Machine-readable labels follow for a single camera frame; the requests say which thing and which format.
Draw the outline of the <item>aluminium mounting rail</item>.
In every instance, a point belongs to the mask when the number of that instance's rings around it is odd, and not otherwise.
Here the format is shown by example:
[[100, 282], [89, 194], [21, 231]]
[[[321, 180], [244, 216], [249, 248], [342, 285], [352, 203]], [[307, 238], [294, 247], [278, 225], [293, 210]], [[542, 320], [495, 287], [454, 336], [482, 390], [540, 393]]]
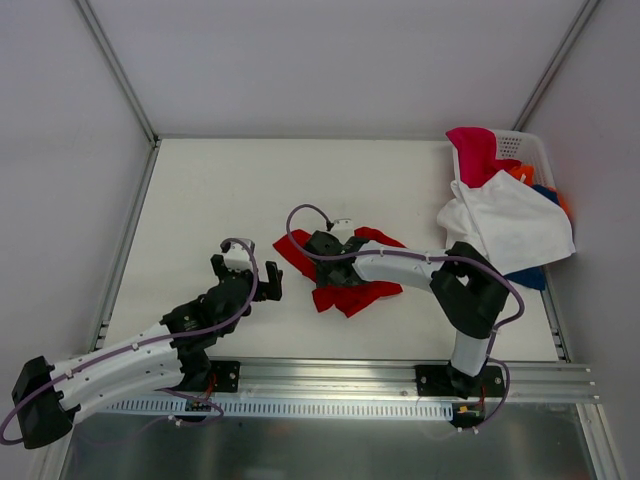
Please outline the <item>aluminium mounting rail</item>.
[[[236, 395], [244, 398], [419, 400], [414, 367], [427, 360], [239, 358]], [[587, 365], [566, 362], [489, 363], [503, 371], [507, 399], [521, 403], [599, 404]]]

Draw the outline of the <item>left aluminium frame bar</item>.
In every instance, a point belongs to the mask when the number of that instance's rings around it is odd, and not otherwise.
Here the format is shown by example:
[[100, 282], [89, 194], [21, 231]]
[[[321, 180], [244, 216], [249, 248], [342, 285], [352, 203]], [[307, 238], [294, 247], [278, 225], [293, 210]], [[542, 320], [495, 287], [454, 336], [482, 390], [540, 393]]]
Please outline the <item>left aluminium frame bar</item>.
[[93, 352], [102, 348], [106, 331], [112, 318], [113, 308], [121, 287], [122, 279], [130, 255], [135, 232], [139, 223], [144, 201], [147, 196], [157, 157], [161, 147], [161, 140], [157, 140], [151, 147], [145, 160], [141, 177], [136, 184], [133, 200], [128, 210], [124, 229], [117, 244], [115, 257], [112, 262], [103, 294], [97, 305], [94, 326], [88, 338], [87, 351]]

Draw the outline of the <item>red t shirt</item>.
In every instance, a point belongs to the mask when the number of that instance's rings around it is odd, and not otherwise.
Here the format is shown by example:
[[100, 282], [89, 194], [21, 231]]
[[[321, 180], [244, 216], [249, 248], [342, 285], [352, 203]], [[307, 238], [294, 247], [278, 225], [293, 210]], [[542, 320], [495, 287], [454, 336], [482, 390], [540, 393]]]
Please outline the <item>red t shirt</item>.
[[[365, 240], [376, 240], [385, 246], [404, 247], [401, 242], [385, 235], [382, 231], [370, 227], [359, 227], [355, 234]], [[296, 229], [292, 231], [292, 237], [307, 251], [312, 251], [312, 234]], [[287, 235], [282, 236], [273, 243], [274, 249], [303, 277], [316, 284], [316, 265], [313, 260], [301, 253]], [[322, 313], [331, 308], [336, 308], [345, 317], [350, 318], [361, 312], [369, 305], [380, 299], [386, 299], [403, 293], [400, 284], [384, 281], [375, 281], [352, 287], [339, 286], [315, 286], [312, 290], [312, 298], [317, 312]]]

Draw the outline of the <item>aluminium frame bar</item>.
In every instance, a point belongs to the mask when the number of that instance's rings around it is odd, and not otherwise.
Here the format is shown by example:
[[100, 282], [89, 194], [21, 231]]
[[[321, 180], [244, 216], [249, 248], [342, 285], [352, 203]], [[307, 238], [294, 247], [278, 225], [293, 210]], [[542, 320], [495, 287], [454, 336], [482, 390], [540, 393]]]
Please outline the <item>aluminium frame bar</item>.
[[159, 133], [156, 140], [363, 140], [363, 141], [446, 141], [446, 135], [399, 134], [187, 134]]
[[161, 140], [157, 140], [151, 147], [145, 160], [141, 177], [136, 184], [133, 200], [128, 210], [124, 229], [117, 244], [115, 257], [112, 262], [103, 294], [97, 305], [94, 326], [88, 338], [87, 351], [93, 352], [102, 348], [106, 331], [112, 318], [113, 308], [121, 287], [122, 279], [130, 255], [135, 232], [139, 223], [144, 201], [147, 196], [157, 157], [161, 147]]

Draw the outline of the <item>orange t shirt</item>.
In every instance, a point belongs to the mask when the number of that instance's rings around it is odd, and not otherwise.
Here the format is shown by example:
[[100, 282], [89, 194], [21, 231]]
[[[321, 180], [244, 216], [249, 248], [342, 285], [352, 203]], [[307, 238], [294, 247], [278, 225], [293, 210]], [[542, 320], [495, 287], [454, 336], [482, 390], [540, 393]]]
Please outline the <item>orange t shirt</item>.
[[521, 164], [508, 170], [508, 173], [520, 183], [532, 188], [548, 200], [558, 205], [565, 214], [570, 217], [571, 212], [564, 197], [555, 188], [544, 186], [534, 182], [535, 168], [531, 165]]

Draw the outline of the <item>blue t shirt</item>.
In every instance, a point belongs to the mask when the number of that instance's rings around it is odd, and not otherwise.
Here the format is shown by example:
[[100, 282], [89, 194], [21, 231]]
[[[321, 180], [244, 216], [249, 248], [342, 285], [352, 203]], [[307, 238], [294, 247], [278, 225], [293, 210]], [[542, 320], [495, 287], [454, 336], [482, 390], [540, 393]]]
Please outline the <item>blue t shirt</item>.
[[[554, 189], [545, 187], [540, 184], [534, 184], [532, 188], [536, 192], [544, 196], [546, 199], [553, 202], [555, 205], [560, 205], [559, 195]], [[537, 291], [544, 291], [547, 285], [546, 277], [541, 266], [512, 272], [507, 274], [505, 278], [512, 283], [516, 283], [518, 285]]]

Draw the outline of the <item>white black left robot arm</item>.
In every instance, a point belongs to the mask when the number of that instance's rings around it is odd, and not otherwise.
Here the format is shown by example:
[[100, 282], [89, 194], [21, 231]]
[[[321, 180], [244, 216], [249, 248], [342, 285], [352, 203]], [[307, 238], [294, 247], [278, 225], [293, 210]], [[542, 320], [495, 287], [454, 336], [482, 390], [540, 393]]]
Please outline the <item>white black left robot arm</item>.
[[208, 381], [207, 349], [231, 334], [254, 302], [282, 297], [283, 272], [272, 261], [260, 280], [257, 264], [227, 266], [211, 259], [217, 285], [165, 314], [147, 330], [115, 345], [72, 359], [28, 360], [11, 391], [13, 409], [1, 423], [16, 422], [20, 435], [4, 446], [38, 449], [66, 436], [97, 411], [148, 391], [197, 390]]

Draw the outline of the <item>aluminium frame post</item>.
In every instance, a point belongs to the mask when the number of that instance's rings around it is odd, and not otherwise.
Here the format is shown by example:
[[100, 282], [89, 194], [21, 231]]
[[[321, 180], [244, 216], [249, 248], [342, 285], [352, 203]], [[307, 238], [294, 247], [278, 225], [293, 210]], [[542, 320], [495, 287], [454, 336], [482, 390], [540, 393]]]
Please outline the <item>aluminium frame post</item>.
[[566, 32], [563, 34], [540, 78], [537, 80], [514, 121], [512, 125], [514, 131], [522, 132], [526, 129], [535, 112], [541, 106], [546, 94], [551, 89], [554, 80], [559, 75], [602, 4], [602, 0], [585, 0], [581, 2], [574, 18], [571, 20]]
[[159, 135], [153, 127], [92, 3], [88, 0], [73, 0], [72, 3], [96, 44], [144, 137], [149, 144], [155, 146], [159, 141]]

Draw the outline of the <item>white plastic basket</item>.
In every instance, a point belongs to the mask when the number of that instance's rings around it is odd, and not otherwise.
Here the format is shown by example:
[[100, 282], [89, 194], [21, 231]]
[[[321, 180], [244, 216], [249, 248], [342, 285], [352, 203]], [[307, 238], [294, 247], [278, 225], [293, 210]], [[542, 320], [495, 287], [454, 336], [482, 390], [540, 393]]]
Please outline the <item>white plastic basket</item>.
[[[519, 160], [521, 164], [533, 166], [535, 168], [534, 182], [555, 188], [544, 147], [537, 137], [510, 130], [491, 131], [497, 137], [499, 158], [513, 158]], [[454, 160], [455, 176], [459, 180], [458, 154], [454, 146], [453, 148], [456, 155]]]

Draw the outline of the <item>magenta t shirt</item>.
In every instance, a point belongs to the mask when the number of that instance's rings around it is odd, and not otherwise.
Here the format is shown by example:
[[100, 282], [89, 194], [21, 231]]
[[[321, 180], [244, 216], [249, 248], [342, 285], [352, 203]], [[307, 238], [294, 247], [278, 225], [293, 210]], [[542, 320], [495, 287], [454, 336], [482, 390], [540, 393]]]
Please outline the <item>magenta t shirt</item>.
[[457, 127], [446, 132], [458, 154], [459, 180], [469, 188], [480, 188], [499, 171], [521, 166], [513, 158], [498, 157], [493, 131], [481, 127]]

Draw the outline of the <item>right aluminium frame post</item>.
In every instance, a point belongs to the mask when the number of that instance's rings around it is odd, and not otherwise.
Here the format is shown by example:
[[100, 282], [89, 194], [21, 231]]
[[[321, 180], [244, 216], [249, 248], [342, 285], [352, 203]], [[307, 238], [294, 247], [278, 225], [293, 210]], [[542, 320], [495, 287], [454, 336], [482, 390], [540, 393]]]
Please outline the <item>right aluminium frame post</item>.
[[546, 94], [551, 89], [554, 80], [559, 75], [602, 4], [602, 0], [585, 0], [581, 2], [574, 18], [571, 20], [566, 32], [563, 34], [540, 78], [537, 80], [514, 121], [512, 125], [514, 131], [522, 132], [526, 129], [535, 112], [541, 106]]

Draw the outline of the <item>rear aluminium frame bar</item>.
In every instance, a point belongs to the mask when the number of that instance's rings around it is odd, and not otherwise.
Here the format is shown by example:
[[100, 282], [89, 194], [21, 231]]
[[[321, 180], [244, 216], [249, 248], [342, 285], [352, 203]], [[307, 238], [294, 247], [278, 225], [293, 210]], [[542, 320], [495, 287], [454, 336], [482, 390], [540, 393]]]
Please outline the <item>rear aluminium frame bar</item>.
[[399, 134], [187, 134], [159, 133], [156, 140], [363, 140], [363, 141], [446, 141], [446, 135]]

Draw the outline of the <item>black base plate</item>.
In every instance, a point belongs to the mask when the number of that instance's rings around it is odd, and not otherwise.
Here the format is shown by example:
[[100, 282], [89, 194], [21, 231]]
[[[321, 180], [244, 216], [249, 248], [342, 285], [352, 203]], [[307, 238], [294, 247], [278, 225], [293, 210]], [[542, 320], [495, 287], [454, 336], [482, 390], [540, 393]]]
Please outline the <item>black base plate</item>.
[[502, 397], [506, 390], [503, 371], [487, 366], [476, 376], [469, 376], [451, 365], [423, 364], [414, 367], [417, 393], [420, 397]]
[[239, 387], [238, 361], [210, 360], [207, 356], [182, 368], [183, 378], [171, 390], [193, 393], [236, 393]]

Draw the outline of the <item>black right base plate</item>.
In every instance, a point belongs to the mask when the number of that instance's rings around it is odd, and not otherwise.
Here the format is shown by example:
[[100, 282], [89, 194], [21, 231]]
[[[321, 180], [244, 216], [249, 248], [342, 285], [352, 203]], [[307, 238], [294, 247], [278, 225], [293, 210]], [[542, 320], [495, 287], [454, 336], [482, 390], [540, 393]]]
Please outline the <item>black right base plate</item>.
[[423, 364], [414, 367], [417, 393], [420, 397], [502, 397], [506, 390], [503, 371], [487, 366], [476, 376], [469, 376], [451, 365]]

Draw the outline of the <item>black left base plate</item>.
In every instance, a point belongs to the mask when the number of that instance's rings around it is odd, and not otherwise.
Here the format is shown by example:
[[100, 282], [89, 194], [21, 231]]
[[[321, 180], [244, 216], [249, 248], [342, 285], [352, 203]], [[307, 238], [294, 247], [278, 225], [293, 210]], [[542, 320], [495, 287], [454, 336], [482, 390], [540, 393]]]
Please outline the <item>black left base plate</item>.
[[239, 387], [238, 361], [210, 360], [207, 356], [182, 368], [183, 378], [171, 390], [193, 393], [236, 393]]

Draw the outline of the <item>left aluminium frame post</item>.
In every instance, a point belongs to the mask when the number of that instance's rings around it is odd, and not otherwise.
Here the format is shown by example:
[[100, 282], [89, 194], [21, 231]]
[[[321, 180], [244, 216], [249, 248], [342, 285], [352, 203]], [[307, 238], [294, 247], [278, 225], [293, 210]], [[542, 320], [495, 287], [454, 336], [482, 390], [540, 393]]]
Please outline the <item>left aluminium frame post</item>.
[[92, 3], [88, 0], [73, 0], [72, 3], [96, 44], [144, 137], [149, 144], [155, 146], [159, 141], [159, 135], [153, 127]]

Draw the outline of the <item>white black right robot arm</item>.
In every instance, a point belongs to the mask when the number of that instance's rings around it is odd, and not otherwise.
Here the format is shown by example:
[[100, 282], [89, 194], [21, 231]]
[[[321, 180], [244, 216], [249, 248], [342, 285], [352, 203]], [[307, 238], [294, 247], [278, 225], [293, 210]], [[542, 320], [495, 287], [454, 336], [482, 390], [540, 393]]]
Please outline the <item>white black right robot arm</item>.
[[481, 387], [496, 320], [513, 288], [474, 247], [457, 242], [448, 250], [420, 252], [357, 236], [342, 242], [316, 231], [303, 253], [321, 287], [387, 282], [433, 294], [456, 330], [443, 387], [464, 399]]

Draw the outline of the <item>white t shirt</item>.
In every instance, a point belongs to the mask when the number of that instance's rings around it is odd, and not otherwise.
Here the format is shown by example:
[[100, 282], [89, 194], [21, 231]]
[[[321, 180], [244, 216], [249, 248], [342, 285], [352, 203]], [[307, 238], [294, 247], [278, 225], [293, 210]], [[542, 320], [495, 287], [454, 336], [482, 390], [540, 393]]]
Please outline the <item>white t shirt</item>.
[[563, 260], [576, 252], [564, 210], [506, 172], [479, 188], [451, 182], [454, 198], [436, 221], [446, 230], [446, 246], [472, 245], [507, 275]]

